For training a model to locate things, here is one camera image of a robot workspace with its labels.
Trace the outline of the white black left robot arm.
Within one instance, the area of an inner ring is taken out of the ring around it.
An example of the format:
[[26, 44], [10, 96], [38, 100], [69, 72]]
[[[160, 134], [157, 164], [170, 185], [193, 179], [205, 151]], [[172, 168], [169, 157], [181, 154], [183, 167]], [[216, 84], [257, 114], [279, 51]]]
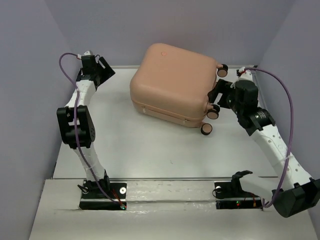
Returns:
[[[65, 56], [74, 56], [81, 61], [75, 80], [72, 80], [62, 67]], [[79, 157], [86, 174], [86, 192], [94, 192], [104, 198], [110, 194], [111, 185], [105, 168], [101, 165], [94, 147], [95, 126], [89, 111], [89, 104], [98, 87], [115, 75], [106, 60], [94, 55], [90, 50], [83, 54], [64, 53], [58, 61], [62, 73], [73, 84], [74, 92], [64, 107], [56, 111], [62, 142], [68, 145]]]

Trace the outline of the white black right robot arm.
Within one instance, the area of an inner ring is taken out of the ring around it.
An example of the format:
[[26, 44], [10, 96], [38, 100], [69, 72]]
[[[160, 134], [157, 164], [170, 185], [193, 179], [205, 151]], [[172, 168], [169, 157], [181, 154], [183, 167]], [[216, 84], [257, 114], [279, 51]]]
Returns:
[[258, 87], [250, 80], [230, 82], [219, 79], [208, 93], [213, 103], [232, 110], [239, 125], [260, 147], [280, 178], [280, 185], [258, 177], [250, 170], [238, 171], [217, 192], [217, 198], [235, 198], [252, 193], [272, 203], [284, 218], [314, 207], [320, 200], [320, 181], [314, 179], [297, 161], [282, 139], [271, 114], [259, 106]]

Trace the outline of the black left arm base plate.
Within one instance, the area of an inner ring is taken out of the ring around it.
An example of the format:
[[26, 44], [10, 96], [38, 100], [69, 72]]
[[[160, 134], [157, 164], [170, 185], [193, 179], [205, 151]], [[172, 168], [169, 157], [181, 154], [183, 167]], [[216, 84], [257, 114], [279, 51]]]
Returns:
[[103, 187], [103, 191], [112, 199], [107, 198], [96, 183], [89, 188], [89, 183], [84, 180], [82, 185], [77, 185], [81, 191], [79, 208], [92, 211], [125, 211], [127, 209], [127, 182], [110, 182], [110, 189]]

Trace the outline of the pink hard-shell suitcase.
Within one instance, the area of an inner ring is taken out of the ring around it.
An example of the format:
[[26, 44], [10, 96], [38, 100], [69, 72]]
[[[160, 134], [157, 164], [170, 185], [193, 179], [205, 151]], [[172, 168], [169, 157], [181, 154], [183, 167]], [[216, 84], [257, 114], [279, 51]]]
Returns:
[[143, 114], [188, 128], [199, 128], [207, 136], [220, 108], [209, 100], [217, 78], [229, 67], [214, 58], [168, 45], [154, 43], [146, 50], [132, 77], [129, 90], [135, 109]]

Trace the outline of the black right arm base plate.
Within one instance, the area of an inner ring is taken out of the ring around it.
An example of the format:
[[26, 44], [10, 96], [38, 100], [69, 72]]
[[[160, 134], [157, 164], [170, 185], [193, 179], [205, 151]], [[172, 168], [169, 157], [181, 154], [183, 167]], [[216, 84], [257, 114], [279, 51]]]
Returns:
[[262, 209], [261, 198], [253, 193], [234, 193], [230, 189], [229, 181], [218, 181], [214, 183], [211, 194], [215, 198], [217, 210], [243, 210]]

